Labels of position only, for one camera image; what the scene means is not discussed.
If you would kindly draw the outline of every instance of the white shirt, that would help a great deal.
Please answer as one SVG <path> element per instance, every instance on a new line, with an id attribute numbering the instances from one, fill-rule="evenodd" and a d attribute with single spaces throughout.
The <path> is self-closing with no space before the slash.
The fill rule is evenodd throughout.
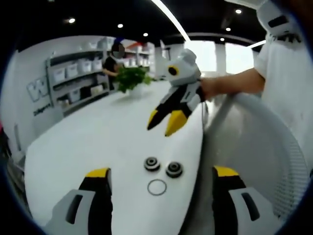
<path id="1" fill-rule="evenodd" d="M 313 64 L 304 42 L 267 42 L 255 61 L 265 78 L 264 103 L 289 127 L 313 168 Z"/>

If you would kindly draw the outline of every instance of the recessed light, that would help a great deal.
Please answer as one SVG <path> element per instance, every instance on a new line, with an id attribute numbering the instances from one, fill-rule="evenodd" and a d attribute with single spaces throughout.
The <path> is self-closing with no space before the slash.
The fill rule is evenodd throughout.
<path id="1" fill-rule="evenodd" d="M 72 23 L 74 23 L 76 20 L 74 19 L 74 18 L 70 18 L 69 20 L 68 20 L 68 22 L 70 23 L 70 24 L 72 24 Z"/>

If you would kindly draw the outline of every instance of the leafy vegetable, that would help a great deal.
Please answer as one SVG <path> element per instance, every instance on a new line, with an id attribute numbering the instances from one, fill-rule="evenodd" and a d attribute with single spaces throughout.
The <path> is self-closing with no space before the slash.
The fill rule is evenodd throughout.
<path id="1" fill-rule="evenodd" d="M 152 79 L 143 68 L 121 68 L 116 81 L 119 84 L 118 90 L 125 93 L 127 90 L 134 89 L 138 84 L 149 85 Z"/>

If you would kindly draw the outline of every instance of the hand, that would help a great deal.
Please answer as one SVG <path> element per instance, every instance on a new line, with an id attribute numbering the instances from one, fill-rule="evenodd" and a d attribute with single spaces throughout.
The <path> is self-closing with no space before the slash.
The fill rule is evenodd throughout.
<path id="1" fill-rule="evenodd" d="M 210 101 L 217 95 L 215 80 L 212 78 L 202 78 L 200 82 L 204 98 Z"/>

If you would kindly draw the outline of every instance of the small round part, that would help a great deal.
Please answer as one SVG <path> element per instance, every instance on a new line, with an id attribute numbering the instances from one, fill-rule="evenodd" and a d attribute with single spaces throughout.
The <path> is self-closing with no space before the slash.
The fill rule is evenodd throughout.
<path id="1" fill-rule="evenodd" d="M 178 178 L 182 172 L 182 165 L 178 162 L 171 162 L 166 168 L 166 174 L 171 178 Z"/>
<path id="2" fill-rule="evenodd" d="M 161 196 L 166 190 L 167 185 L 163 180 L 155 179 L 148 184 L 148 192 L 153 196 Z"/>
<path id="3" fill-rule="evenodd" d="M 160 162 L 155 157 L 148 157 L 144 162 L 147 171 L 157 171 L 160 169 Z"/>

